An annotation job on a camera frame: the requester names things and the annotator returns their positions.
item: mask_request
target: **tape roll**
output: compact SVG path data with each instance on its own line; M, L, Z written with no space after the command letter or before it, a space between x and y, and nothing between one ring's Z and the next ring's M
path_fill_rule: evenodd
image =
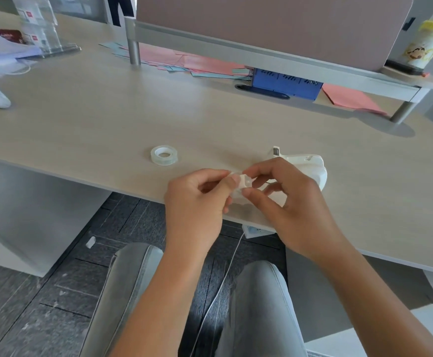
M168 145L160 145L152 149L150 159L157 165L171 165L178 161L177 150Z

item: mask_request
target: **desk surface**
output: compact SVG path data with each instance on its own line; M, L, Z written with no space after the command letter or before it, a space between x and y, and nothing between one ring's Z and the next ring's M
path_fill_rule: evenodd
M98 42L124 30L58 16L81 53L47 59L0 79L12 107L0 110L0 161L162 202L168 180L198 168L242 170L273 145L322 155L324 196L339 226L366 254L433 270L433 123L407 125L293 99L299 107L237 91L229 81L132 70ZM0 27L16 27L0 13ZM396 101L380 99L388 111ZM150 150L178 150L160 167ZM271 229L253 206L228 219Z

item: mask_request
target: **pink panel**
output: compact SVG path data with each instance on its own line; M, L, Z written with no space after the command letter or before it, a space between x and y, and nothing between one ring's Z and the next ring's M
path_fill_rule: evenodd
M380 69L413 0L137 0L137 19L366 70Z

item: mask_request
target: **hand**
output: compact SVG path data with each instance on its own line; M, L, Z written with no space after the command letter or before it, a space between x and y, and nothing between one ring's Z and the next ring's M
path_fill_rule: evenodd
M257 163L243 173L256 178L252 188L242 190L243 196L262 211L291 250L317 263L349 243L332 218L317 183L291 163L277 157ZM256 189L269 179L276 182L264 191ZM276 191L287 195L283 207L268 197Z
M201 169L171 180L165 195L166 250L203 257L218 237L239 176Z

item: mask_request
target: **white canister with yellow lid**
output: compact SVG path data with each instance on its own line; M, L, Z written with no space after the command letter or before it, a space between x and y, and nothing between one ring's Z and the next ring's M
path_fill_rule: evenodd
M422 23L416 38L400 56L400 61L415 67L424 68L433 58L433 21Z

